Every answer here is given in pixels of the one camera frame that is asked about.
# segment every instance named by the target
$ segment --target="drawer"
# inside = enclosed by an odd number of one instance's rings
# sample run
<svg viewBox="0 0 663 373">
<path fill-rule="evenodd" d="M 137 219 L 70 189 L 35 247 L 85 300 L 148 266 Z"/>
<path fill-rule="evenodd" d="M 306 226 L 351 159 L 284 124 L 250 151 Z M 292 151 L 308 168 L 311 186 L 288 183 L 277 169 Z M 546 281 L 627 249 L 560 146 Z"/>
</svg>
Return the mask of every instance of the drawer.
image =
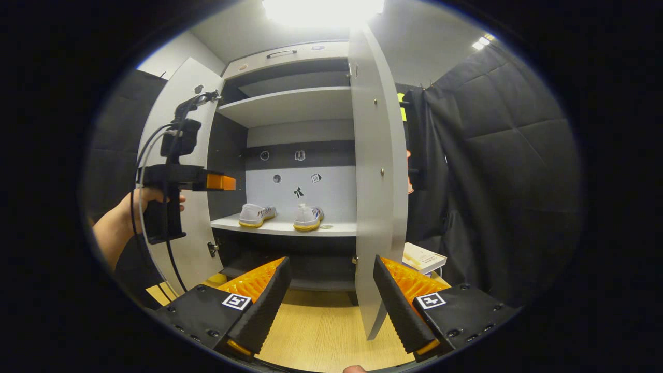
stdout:
<svg viewBox="0 0 663 373">
<path fill-rule="evenodd" d="M 310 42 L 284 46 L 230 62 L 223 73 L 223 78 L 236 78 L 250 72 L 293 62 L 347 58 L 347 49 L 347 41 Z"/>
</svg>

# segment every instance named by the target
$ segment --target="open cabinet door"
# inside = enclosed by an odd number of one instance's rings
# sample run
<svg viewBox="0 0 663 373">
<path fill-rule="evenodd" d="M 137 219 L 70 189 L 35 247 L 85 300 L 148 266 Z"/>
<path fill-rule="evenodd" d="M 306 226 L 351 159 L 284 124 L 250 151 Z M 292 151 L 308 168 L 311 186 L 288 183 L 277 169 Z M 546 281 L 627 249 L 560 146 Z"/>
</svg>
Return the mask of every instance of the open cabinet door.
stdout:
<svg viewBox="0 0 663 373">
<path fill-rule="evenodd" d="M 147 117 L 139 149 L 143 148 L 145 141 L 157 128 L 173 120 L 177 105 L 194 97 L 197 94 L 194 90 L 201 85 L 203 86 L 201 93 L 214 90 L 221 92 L 223 78 L 200 64 L 200 62 L 189 58 L 175 71 L 175 74 L 169 79 L 156 99 L 150 115 Z M 216 101 L 208 102 L 187 115 L 187 118 L 199 121 L 202 127 L 198 131 L 194 151 L 189 155 L 181 156 L 181 164 L 207 167 L 210 129 L 216 106 Z M 165 163 L 166 157 L 161 157 L 159 154 L 160 146 L 161 139 L 158 140 L 150 153 L 149 159 L 147 159 L 148 166 Z M 186 209 L 180 216 L 182 230 L 186 232 L 186 236 L 171 241 L 170 246 L 182 281 L 187 289 L 190 289 L 220 271 L 223 267 L 218 257 L 212 258 L 210 256 L 207 247 L 208 242 L 214 242 L 210 226 L 207 192 L 183 190 L 182 194 L 186 197 L 184 203 Z M 171 289 L 177 295 L 183 294 L 184 290 L 170 263 L 166 244 L 147 245 L 154 263 Z"/>
<path fill-rule="evenodd" d="M 366 337 L 375 338 L 387 311 L 373 281 L 375 255 L 400 262 L 408 211 L 405 131 L 396 86 L 367 25 L 350 34 L 348 63 L 357 163 L 355 287 Z"/>
</svg>

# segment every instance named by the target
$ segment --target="ceiling light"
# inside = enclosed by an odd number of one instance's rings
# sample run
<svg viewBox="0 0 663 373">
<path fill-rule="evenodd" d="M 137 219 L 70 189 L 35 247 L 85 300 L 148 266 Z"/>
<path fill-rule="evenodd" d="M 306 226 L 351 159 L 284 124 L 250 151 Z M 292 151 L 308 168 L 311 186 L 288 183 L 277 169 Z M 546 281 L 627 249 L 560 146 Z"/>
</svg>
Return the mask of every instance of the ceiling light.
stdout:
<svg viewBox="0 0 663 373">
<path fill-rule="evenodd" d="M 348 27 L 381 14 L 385 0 L 263 0 L 267 18 L 288 26 Z"/>
</svg>

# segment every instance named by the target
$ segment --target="black curtain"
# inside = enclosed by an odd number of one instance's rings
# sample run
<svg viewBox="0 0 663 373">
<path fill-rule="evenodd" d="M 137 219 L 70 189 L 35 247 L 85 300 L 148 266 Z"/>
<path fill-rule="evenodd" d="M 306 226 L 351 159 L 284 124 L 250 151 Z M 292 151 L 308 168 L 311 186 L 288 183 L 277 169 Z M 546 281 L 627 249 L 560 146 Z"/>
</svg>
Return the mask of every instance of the black curtain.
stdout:
<svg viewBox="0 0 663 373">
<path fill-rule="evenodd" d="M 97 222 L 131 192 L 138 146 L 152 105 L 167 80 L 132 70 L 107 97 L 95 122 L 84 184 L 88 216 Z M 143 237 L 129 240 L 115 277 L 145 307 L 159 303 L 145 289 L 163 281 L 149 258 Z"/>
<path fill-rule="evenodd" d="M 491 44 L 407 98 L 427 159 L 408 241 L 447 256 L 452 284 L 512 306 L 532 300 L 569 260 L 583 222 L 579 153 L 555 97 Z"/>
</svg>

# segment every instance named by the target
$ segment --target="handle grip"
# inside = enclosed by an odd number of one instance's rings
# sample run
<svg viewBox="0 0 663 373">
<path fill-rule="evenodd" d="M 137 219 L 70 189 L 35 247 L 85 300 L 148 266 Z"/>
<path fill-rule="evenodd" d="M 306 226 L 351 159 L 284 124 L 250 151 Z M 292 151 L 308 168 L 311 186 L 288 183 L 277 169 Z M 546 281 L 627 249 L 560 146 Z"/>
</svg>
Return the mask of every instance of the handle grip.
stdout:
<svg viewBox="0 0 663 373">
<path fill-rule="evenodd" d="M 170 202 L 166 203 L 166 221 L 168 222 L 167 236 L 169 240 L 175 240 L 186 236 L 182 231 L 182 222 L 180 220 L 180 189 L 177 185 L 168 187 L 168 198 Z M 166 232 L 164 231 L 164 205 L 161 201 L 150 201 L 147 209 L 143 213 L 145 219 L 145 233 L 147 242 L 152 245 L 166 241 Z"/>
<path fill-rule="evenodd" d="M 290 49 L 290 50 L 282 50 L 280 52 L 270 53 L 270 54 L 267 55 L 267 58 L 272 58 L 273 55 L 279 54 L 279 53 L 292 53 L 292 54 L 295 54 L 295 53 L 297 53 L 297 50 L 296 49 Z"/>
</svg>

